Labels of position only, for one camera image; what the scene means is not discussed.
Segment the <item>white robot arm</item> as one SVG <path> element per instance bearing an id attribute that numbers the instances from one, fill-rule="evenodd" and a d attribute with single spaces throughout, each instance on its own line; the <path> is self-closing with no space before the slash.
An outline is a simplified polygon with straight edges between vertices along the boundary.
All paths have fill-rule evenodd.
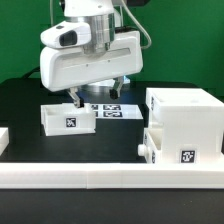
<path id="1" fill-rule="evenodd" d="M 120 96 L 125 75 L 143 67 L 140 36 L 147 31 L 137 24 L 122 24 L 118 6 L 129 9 L 150 0 L 60 0 L 65 20 L 41 33 L 42 84 L 52 92 L 67 90 L 76 107 L 79 86 L 113 79 L 110 96 Z"/>

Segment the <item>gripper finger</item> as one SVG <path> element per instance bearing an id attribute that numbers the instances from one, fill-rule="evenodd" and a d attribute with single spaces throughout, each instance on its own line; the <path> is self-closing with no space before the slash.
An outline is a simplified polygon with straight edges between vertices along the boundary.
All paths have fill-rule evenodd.
<path id="1" fill-rule="evenodd" d="M 118 99 L 120 97 L 120 91 L 124 84 L 124 79 L 122 77 L 118 77 L 115 79 L 113 88 L 109 91 L 110 97 L 112 99 Z"/>
<path id="2" fill-rule="evenodd" d="M 74 106 L 77 108 L 82 108 L 84 106 L 84 100 L 77 95 L 77 92 L 77 87 L 72 87 L 68 90 L 68 94 L 73 99 Z"/>

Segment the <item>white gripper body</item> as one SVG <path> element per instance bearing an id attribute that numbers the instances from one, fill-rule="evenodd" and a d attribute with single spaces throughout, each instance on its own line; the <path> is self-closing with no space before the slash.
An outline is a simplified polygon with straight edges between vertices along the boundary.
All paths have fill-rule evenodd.
<path id="1" fill-rule="evenodd" d="M 41 81 L 52 92 L 136 74 L 142 67 L 138 31 L 116 34 L 104 54 L 87 55 L 81 47 L 45 47 L 40 55 Z"/>

